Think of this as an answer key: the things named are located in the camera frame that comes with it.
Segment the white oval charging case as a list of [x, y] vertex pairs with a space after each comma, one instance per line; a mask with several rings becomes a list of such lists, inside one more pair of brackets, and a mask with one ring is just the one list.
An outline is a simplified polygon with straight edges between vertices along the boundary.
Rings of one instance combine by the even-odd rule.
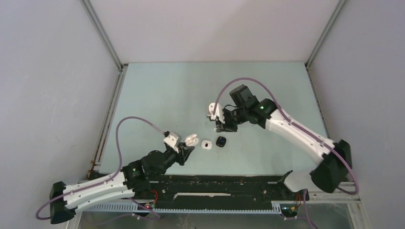
[[192, 134], [186, 137], [185, 144], [186, 146], [196, 146], [199, 143], [199, 138], [197, 134]]

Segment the black charging case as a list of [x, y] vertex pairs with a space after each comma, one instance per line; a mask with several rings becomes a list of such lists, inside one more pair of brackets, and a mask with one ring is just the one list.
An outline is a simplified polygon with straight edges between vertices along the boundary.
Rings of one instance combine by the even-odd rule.
[[222, 147], [224, 147], [224, 146], [226, 145], [226, 142], [227, 142], [227, 140], [226, 140], [225, 137], [219, 136], [219, 137], [216, 139], [215, 144], [216, 144], [218, 147], [222, 148]]

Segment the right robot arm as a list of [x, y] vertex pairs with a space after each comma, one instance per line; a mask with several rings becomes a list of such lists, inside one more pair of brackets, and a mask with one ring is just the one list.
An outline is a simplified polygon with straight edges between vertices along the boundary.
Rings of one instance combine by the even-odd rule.
[[291, 199], [298, 191], [316, 186], [326, 193], [339, 189], [352, 168], [351, 146], [345, 140], [335, 142], [316, 134], [291, 118], [268, 98], [259, 101], [242, 84], [230, 92], [232, 110], [210, 103], [207, 117], [216, 124], [216, 132], [237, 132], [238, 126], [249, 122], [273, 132], [303, 150], [316, 166], [312, 171], [287, 172], [278, 185], [278, 194]]

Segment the white gold-trimmed charging case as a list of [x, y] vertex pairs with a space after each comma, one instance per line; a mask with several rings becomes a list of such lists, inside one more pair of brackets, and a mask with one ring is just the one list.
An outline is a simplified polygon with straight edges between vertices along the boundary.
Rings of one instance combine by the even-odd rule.
[[209, 140], [203, 140], [201, 142], [201, 148], [206, 149], [206, 150], [211, 150], [213, 147], [212, 141]]

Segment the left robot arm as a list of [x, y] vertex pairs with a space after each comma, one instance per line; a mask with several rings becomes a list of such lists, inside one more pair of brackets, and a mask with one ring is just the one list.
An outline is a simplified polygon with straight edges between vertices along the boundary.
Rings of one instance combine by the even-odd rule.
[[118, 173], [75, 185], [54, 183], [50, 192], [50, 223], [67, 222], [76, 213], [110, 200], [147, 198], [151, 192], [150, 181], [164, 175], [175, 163], [183, 166], [194, 149], [185, 143], [175, 148], [166, 146], [164, 152], [151, 151], [122, 167]]

